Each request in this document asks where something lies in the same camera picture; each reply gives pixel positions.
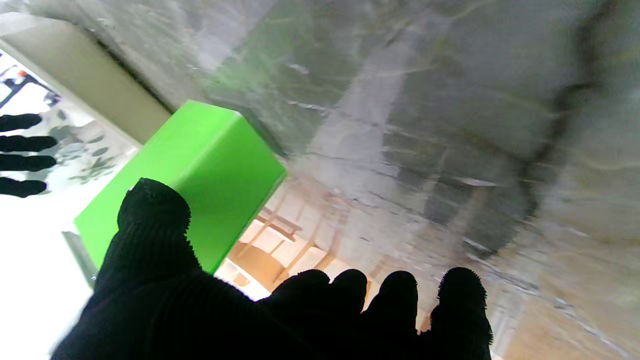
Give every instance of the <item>green box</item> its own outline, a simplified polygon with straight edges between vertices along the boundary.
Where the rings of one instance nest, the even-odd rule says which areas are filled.
[[[141,177],[178,191],[191,208],[188,231],[202,268],[214,272],[286,177],[284,167],[238,112],[188,101],[76,218],[100,268],[127,190]]]

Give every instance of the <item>glove finger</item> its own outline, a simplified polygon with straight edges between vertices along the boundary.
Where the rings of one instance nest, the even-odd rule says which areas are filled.
[[[330,285],[331,310],[340,315],[358,315],[367,295],[367,276],[356,269],[345,270]]]
[[[273,290],[264,302],[286,302],[288,304],[310,304],[317,301],[329,284],[329,277],[322,271],[311,269],[286,279]]]
[[[51,136],[0,136],[0,151],[42,151],[54,147],[58,141]]]
[[[0,131],[29,129],[41,121],[42,117],[38,114],[3,115],[0,117]]]
[[[0,154],[0,171],[40,171],[57,164],[52,156]]]
[[[25,180],[17,181],[8,177],[0,177],[0,194],[13,195],[25,198],[30,195],[39,194],[47,189],[47,184],[43,181]]]
[[[382,282],[380,291],[362,313],[362,320],[369,331],[402,338],[416,335],[417,312],[418,287],[415,278],[409,272],[396,271]]]

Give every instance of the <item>black glove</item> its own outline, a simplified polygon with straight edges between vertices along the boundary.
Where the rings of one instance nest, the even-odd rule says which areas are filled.
[[[0,117],[0,132],[17,129],[29,129],[39,124],[42,117],[37,114],[3,115]],[[0,136],[0,152],[29,151],[38,152],[57,144],[51,136]],[[16,154],[0,154],[0,171],[40,171],[56,164],[52,156],[22,156]],[[0,195],[27,197],[39,194],[47,189],[43,181],[16,181],[8,177],[0,177]]]
[[[362,272],[346,270],[329,280],[320,270],[307,270],[258,305],[329,359],[490,359],[486,292],[469,269],[453,268],[442,279],[431,330],[420,336],[412,274],[387,276],[363,313],[367,278]]]

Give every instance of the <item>green cube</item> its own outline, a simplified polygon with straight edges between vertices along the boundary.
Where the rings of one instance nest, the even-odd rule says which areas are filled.
[[[100,268],[127,190],[141,177],[178,191],[191,208],[188,238],[202,268],[214,272],[286,177],[236,111],[189,101],[76,218],[87,253]]]

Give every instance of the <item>person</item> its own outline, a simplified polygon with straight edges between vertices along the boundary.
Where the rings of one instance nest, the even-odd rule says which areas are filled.
[[[412,274],[391,273],[364,312],[367,278],[355,269],[333,282],[307,270],[253,302],[200,268],[189,218],[162,183],[127,192],[94,294],[52,359],[490,358],[486,292],[469,269],[443,277],[431,330],[418,335]]]
[[[0,132],[29,129],[42,121],[37,114],[3,115],[0,117]],[[29,151],[38,152],[54,147],[58,141],[51,136],[0,136],[0,152]],[[0,171],[40,171],[53,167],[56,159],[52,156],[22,156],[18,154],[0,154]],[[43,181],[18,181],[0,177],[0,195],[29,197],[44,192],[47,184]]]

